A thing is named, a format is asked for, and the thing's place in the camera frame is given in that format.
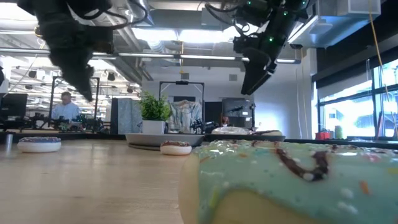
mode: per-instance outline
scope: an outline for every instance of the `red object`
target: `red object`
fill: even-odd
[[[329,132],[316,133],[315,134],[315,139],[316,140],[330,139],[330,133]]]

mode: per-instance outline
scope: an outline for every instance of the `cable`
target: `cable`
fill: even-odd
[[[301,122],[300,122],[300,98],[299,98],[299,80],[297,78],[297,69],[296,68],[296,89],[297,89],[297,113],[298,113],[298,128],[300,129],[300,139],[303,139],[303,135],[301,132]]]
[[[370,21],[371,21],[371,27],[372,27],[374,45],[376,46],[376,52],[377,52],[377,59],[379,60],[380,69],[381,69],[381,74],[383,75],[383,74],[384,74],[384,71],[383,71],[383,62],[381,61],[380,50],[379,50],[379,44],[378,44],[378,42],[377,42],[377,37],[376,37],[376,30],[375,30],[374,24],[373,24],[371,0],[369,0],[369,19],[370,19]],[[385,89],[385,91],[386,91],[387,102],[390,103],[390,97],[389,97],[389,94],[388,94],[387,85],[384,85],[384,89]],[[393,122],[394,122],[395,133],[396,133],[396,136],[397,136],[397,138],[398,138],[398,129],[397,129],[396,118],[395,118],[394,115],[392,114],[392,111],[390,111],[390,113],[391,113],[392,120],[393,120]]]
[[[206,4],[205,4],[205,8],[207,9],[207,11],[208,11],[214,18],[216,18],[216,19],[219,20],[220,22],[223,22],[223,23],[225,23],[225,24],[227,24],[227,25],[230,25],[230,26],[235,27],[236,31],[237,31],[241,36],[245,36],[245,35],[244,35],[244,32],[242,31],[242,29],[239,28],[239,27],[236,25],[235,22],[228,22],[228,21],[225,21],[225,20],[222,19],[220,16],[218,16],[217,14],[215,14],[215,13],[213,12],[213,10],[216,9],[214,6],[212,6],[212,5],[209,4],[209,3],[206,3]],[[228,11],[220,11],[221,9],[218,9],[218,10],[219,10],[218,12],[228,12],[228,11],[229,11],[229,9],[227,9]]]
[[[301,60],[303,60],[303,49],[301,49]],[[302,79],[302,85],[303,85],[303,90],[305,89],[304,88],[304,84],[305,84],[305,82],[304,82],[304,65],[301,65],[301,69],[302,69],[302,76],[303,76],[303,79]],[[307,139],[308,139],[308,123],[307,123],[307,110],[305,109],[305,92],[303,91],[303,103],[304,103],[304,117],[305,117],[305,132],[306,132],[306,134],[307,134]]]
[[[200,7],[200,5],[203,3],[204,1],[200,1],[199,2],[199,5],[198,5],[198,7],[197,7],[197,11],[199,11],[199,7]]]
[[[136,24],[141,23],[141,22],[143,22],[144,20],[146,20],[146,19],[148,18],[148,10],[147,10],[144,6],[142,6],[141,4],[139,4],[138,2],[136,2],[136,1],[134,1],[134,0],[130,0],[130,2],[131,2],[131,4],[135,4],[135,5],[138,6],[141,10],[144,11],[144,16],[143,16],[141,19],[139,19],[139,20],[137,20],[137,21],[129,22],[129,19],[128,19],[126,16],[122,16],[122,15],[120,15],[120,14],[111,12],[111,11],[109,11],[109,10],[102,10],[102,9],[99,9],[98,12],[96,12],[96,13],[95,13],[94,15],[92,15],[92,16],[79,16],[79,17],[81,17],[82,19],[86,19],[86,20],[93,20],[93,19],[96,19],[98,16],[100,16],[102,13],[105,13],[105,14],[108,14],[108,15],[110,15],[110,16],[114,16],[114,17],[120,18],[120,19],[122,19],[122,20],[125,21],[125,23],[122,23],[122,24],[118,24],[118,25],[114,25],[114,26],[109,26],[109,28],[112,29],[112,30],[123,29],[123,28],[125,28],[125,27],[127,27],[127,26],[133,26],[133,25],[136,25]]]
[[[214,7],[214,6],[212,6],[210,3],[206,3],[206,4],[208,4],[209,5],[209,8],[210,9],[212,9],[212,10],[214,10],[214,11],[216,11],[216,12],[233,12],[233,11],[235,11],[235,10],[237,10],[239,7],[241,7],[243,4],[241,3],[241,4],[238,4],[237,6],[235,6],[235,7],[232,7],[231,9],[218,9],[218,8],[216,8],[216,7]]]
[[[214,18],[216,18],[216,19],[219,20],[220,22],[223,22],[223,23],[228,24],[228,25],[230,25],[230,26],[235,26],[232,22],[225,21],[225,20],[223,20],[220,16],[218,16],[217,14],[215,14],[215,13],[213,12],[213,9],[214,9],[215,7],[212,6],[211,4],[206,3],[206,4],[205,4],[205,8],[207,9],[207,11],[208,11]]]

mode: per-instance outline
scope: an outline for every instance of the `ceiling duct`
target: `ceiling duct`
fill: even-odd
[[[148,40],[147,41],[148,46],[150,48],[150,50],[145,50],[144,49],[144,53],[155,53],[155,54],[178,54],[178,52],[176,50],[170,50],[167,49],[163,43],[163,41],[161,40]],[[151,61],[151,58],[143,58],[144,61]],[[180,63],[180,59],[176,59],[176,58],[165,58],[162,60],[166,60],[168,62],[171,62],[173,64],[172,65],[177,65]]]
[[[304,47],[329,47],[369,23],[369,1],[328,0],[317,2],[317,14],[293,30],[288,43]],[[371,1],[373,19],[381,14],[381,1]]]

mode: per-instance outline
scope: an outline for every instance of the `white frosted donut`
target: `white frosted donut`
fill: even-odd
[[[192,147],[187,142],[166,141],[160,146],[160,152],[164,155],[184,156],[191,151]]]
[[[22,152],[56,152],[61,148],[61,139],[53,137],[28,137],[19,140],[17,146]]]
[[[182,167],[181,216],[184,224],[394,223],[392,157],[354,146],[212,142]]]

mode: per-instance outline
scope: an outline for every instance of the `white pot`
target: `white pot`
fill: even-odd
[[[164,121],[142,121],[142,133],[164,134]]]

